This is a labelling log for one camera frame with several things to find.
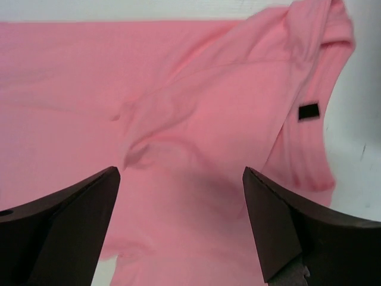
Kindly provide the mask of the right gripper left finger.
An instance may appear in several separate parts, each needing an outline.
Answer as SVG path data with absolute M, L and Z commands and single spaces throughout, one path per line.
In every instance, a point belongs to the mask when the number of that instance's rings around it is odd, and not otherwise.
M 108 167 L 1 211 L 1 285 L 91 285 L 119 185 Z

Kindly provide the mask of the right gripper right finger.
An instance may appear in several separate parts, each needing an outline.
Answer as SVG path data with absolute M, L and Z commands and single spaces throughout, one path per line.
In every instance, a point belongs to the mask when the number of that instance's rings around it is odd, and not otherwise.
M 380 284 L 379 222 L 317 204 L 249 167 L 243 187 L 266 284 Z

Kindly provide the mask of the pink t-shirt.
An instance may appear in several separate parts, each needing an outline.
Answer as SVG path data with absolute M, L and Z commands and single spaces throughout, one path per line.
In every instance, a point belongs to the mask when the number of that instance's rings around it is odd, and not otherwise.
M 118 165 L 112 285 L 263 285 L 246 167 L 329 204 L 324 113 L 354 51 L 342 1 L 239 21 L 1 23 L 1 208 Z

